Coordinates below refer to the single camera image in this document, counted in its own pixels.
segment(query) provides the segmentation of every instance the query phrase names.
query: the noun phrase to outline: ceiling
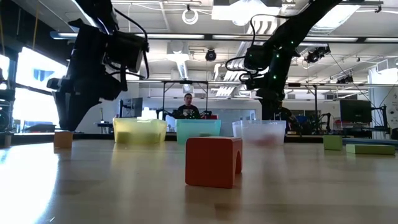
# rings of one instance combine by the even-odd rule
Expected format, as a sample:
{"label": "ceiling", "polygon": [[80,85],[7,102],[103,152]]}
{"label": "ceiling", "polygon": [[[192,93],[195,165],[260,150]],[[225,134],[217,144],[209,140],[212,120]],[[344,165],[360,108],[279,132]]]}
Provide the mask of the ceiling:
{"label": "ceiling", "polygon": [[[35,1],[31,0],[14,0],[18,5],[26,11],[35,15]],[[231,21],[212,20],[211,8],[213,0],[201,0],[201,6],[192,6],[192,9],[204,10],[205,13],[199,13],[198,22],[194,25],[188,25],[182,21],[182,10],[184,5],[164,4],[166,11],[161,11],[159,4],[114,4],[125,14],[129,14],[132,19],[140,23],[148,33],[213,33],[213,34],[242,34],[246,33],[249,26],[236,26]],[[296,0],[295,10],[298,11],[307,1]],[[373,10],[376,7],[366,6],[360,10]],[[384,0],[383,10],[397,11],[398,1]],[[82,18],[82,14],[72,0],[40,0],[39,19],[59,32],[72,32],[67,25],[68,21]],[[118,17],[119,26],[124,32],[139,32],[138,29],[131,25],[129,27],[127,20]],[[333,31],[332,35],[349,35],[349,36],[398,36],[398,14],[380,12],[356,12],[342,26]],[[212,72],[217,63],[223,63],[225,60],[235,57],[240,42],[228,41],[188,41],[191,52],[189,61],[186,62],[189,70],[203,70]],[[217,53],[217,61],[206,62],[205,52],[207,48],[214,48]],[[292,62],[289,72],[289,81],[313,81],[327,82],[330,81],[332,75],[339,74],[341,69],[347,70],[352,68],[354,71],[355,82],[366,82],[368,68],[374,66],[375,63],[381,61],[387,56],[398,55],[398,44],[331,44],[331,54],[334,56],[338,65],[331,56],[327,56],[317,64],[308,65],[302,62],[302,58],[298,58]],[[176,70],[175,62],[167,60],[166,55],[167,41],[152,40],[150,41],[149,68],[152,77],[156,74],[170,74],[171,70]]]}

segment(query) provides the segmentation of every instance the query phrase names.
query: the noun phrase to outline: monitor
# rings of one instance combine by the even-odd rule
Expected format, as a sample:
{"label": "monitor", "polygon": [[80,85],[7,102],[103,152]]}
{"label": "monitor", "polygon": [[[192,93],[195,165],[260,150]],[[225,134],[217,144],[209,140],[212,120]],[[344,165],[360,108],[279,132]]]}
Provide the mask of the monitor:
{"label": "monitor", "polygon": [[372,106],[370,101],[340,100],[341,121],[352,123],[372,122]]}
{"label": "monitor", "polygon": [[138,118],[142,116],[142,97],[123,100],[123,118]]}

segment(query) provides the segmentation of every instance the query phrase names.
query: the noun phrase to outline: green block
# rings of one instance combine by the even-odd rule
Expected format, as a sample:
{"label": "green block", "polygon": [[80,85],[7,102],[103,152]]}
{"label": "green block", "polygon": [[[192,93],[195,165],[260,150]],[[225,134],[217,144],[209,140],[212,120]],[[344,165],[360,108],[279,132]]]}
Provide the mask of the green block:
{"label": "green block", "polygon": [[364,145],[364,144],[348,144],[346,145],[348,153],[355,154],[380,154],[380,155],[395,155],[396,148],[394,146],[384,145]]}
{"label": "green block", "polygon": [[343,137],[342,136],[323,136],[323,148],[325,150],[342,150]]}

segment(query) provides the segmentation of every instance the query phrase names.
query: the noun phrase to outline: clear plastic container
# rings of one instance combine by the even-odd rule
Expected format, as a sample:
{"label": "clear plastic container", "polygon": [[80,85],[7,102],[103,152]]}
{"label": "clear plastic container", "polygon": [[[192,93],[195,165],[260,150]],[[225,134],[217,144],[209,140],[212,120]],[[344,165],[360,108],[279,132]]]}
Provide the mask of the clear plastic container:
{"label": "clear plastic container", "polygon": [[237,121],[232,123],[232,129],[234,137],[240,137],[244,142],[272,136],[275,144],[281,146],[285,140],[286,121]]}
{"label": "clear plastic container", "polygon": [[121,144],[155,144],[166,137],[166,121],[159,119],[114,118],[114,140]]}
{"label": "clear plastic container", "polygon": [[177,142],[185,144],[188,138],[220,136],[221,120],[176,119]]}

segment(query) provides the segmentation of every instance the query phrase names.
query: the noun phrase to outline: table surface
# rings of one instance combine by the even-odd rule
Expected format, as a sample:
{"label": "table surface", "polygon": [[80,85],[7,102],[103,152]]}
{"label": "table surface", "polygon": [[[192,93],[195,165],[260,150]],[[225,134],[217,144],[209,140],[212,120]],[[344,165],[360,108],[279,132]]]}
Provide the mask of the table surface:
{"label": "table surface", "polygon": [[245,147],[234,189],[185,185],[185,149],[75,141],[0,150],[0,223],[395,223],[398,161]]}

